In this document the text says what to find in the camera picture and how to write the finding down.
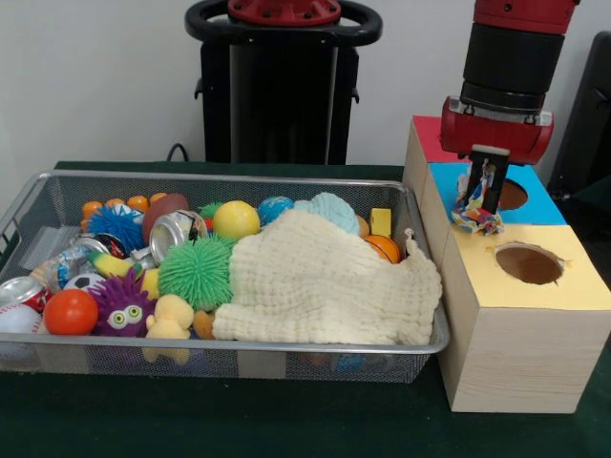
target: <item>blue ball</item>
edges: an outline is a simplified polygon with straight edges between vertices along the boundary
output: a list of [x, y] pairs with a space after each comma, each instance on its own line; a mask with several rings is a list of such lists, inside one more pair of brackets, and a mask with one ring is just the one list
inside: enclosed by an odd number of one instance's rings
[[290, 210], [295, 206], [290, 198], [282, 196], [276, 198], [267, 198], [259, 205], [258, 213], [261, 225], [265, 226], [271, 221], [279, 217], [285, 210]]

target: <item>green table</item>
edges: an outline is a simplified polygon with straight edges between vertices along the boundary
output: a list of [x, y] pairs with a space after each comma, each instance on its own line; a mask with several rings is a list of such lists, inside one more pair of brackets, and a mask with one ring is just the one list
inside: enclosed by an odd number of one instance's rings
[[[394, 180], [402, 175], [400, 167], [206, 163], [58, 168]], [[568, 416], [451, 413], [431, 359], [412, 385], [3, 373], [0, 431], [7, 457], [611, 456], [611, 352], [603, 351], [578, 412]]]

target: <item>wire mesh basket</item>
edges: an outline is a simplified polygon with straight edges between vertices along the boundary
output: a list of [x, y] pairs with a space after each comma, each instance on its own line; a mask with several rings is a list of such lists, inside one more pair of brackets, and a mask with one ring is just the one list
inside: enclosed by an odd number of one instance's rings
[[[0, 281], [29, 275], [38, 263], [65, 249], [78, 231], [84, 202], [159, 192], [181, 193], [192, 208], [213, 201], [241, 199], [257, 205], [269, 196], [310, 199], [334, 193], [366, 219], [371, 208], [390, 208], [392, 238], [402, 246], [404, 231], [411, 228], [428, 254], [413, 193], [396, 182], [52, 171], [33, 177], [0, 220]], [[441, 304], [431, 340], [420, 346], [0, 333], [0, 370], [410, 383], [448, 340]], [[161, 357], [151, 364], [143, 358], [146, 347], [186, 351], [188, 361], [177, 364]], [[1, 358], [11, 353], [20, 355], [18, 361]]]

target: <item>white towel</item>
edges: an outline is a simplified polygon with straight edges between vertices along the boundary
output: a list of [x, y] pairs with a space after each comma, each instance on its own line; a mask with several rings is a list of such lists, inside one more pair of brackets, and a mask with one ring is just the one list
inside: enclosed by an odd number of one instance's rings
[[411, 238], [408, 258], [382, 260], [332, 222], [289, 210], [234, 247], [233, 299], [217, 311], [221, 340], [427, 344], [441, 279]]

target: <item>cardboard box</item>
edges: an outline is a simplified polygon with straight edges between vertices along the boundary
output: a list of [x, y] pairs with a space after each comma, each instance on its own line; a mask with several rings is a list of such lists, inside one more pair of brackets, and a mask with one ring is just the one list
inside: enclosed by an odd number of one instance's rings
[[452, 339], [439, 362], [450, 406], [574, 412], [611, 330], [611, 293], [530, 167], [510, 168], [528, 199], [501, 212], [504, 233], [452, 225], [468, 165], [435, 162], [444, 158], [435, 122], [412, 123], [404, 182], [416, 186], [443, 278]]

